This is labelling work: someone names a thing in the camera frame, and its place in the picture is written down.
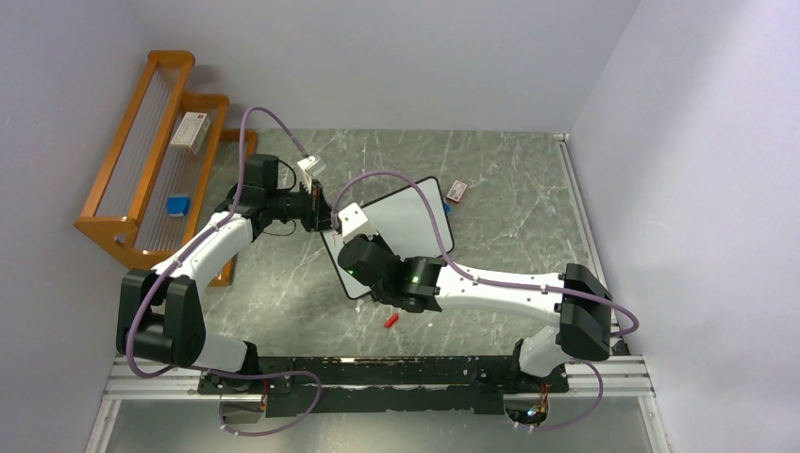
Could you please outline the red marker cap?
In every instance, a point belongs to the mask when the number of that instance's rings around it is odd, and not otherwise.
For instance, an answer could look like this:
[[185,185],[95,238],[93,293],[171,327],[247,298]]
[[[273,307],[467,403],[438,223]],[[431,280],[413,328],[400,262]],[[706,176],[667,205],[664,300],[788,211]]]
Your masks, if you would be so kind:
[[396,322],[398,321],[398,319],[399,319],[399,314],[398,314],[398,313],[395,313],[395,314],[393,314],[393,315],[392,315],[392,316],[391,316],[391,317],[390,317],[390,318],[389,318],[389,319],[388,319],[388,320],[387,320],[387,321],[384,323],[384,328],[391,328],[391,327],[393,327],[393,326],[396,324]]

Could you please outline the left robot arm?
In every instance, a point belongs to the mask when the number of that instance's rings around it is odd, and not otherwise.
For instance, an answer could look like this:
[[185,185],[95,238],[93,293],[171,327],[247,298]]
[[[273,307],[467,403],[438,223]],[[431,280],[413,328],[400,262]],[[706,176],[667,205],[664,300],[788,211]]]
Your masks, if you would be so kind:
[[298,161],[303,181],[277,186],[281,160],[255,154],[209,222],[171,257],[150,269],[132,269],[123,278],[116,347],[129,360],[158,361],[172,367],[223,371],[224,381],[246,393],[259,384],[256,347],[207,332],[201,294],[225,265],[272,222],[297,221],[308,232],[331,226],[331,208],[318,175],[323,161]]

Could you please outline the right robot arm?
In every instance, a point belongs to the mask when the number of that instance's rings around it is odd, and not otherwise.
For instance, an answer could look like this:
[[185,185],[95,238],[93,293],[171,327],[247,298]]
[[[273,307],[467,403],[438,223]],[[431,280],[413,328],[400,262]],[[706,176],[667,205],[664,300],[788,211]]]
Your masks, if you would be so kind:
[[364,235],[346,243],[335,262],[374,301],[400,310],[487,310],[542,322],[539,332],[522,340],[508,368],[519,390],[533,390],[571,359],[605,361],[611,355],[611,296],[583,265],[569,264],[562,275],[494,272],[442,258],[402,259]]

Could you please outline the black framed whiteboard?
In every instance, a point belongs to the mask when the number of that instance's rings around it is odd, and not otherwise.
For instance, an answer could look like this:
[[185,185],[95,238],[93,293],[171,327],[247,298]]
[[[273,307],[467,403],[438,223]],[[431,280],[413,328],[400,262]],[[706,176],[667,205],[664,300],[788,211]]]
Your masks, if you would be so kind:
[[[427,176],[416,184],[432,208],[442,243],[448,252],[452,251],[455,241],[445,213],[439,180],[434,176]],[[442,254],[424,203],[419,194],[409,186],[364,204],[363,210],[392,252],[400,258],[439,257]],[[357,282],[337,263],[337,257],[343,248],[341,237],[334,231],[327,230],[321,233],[321,238],[346,297],[350,300],[367,297],[369,288]]]

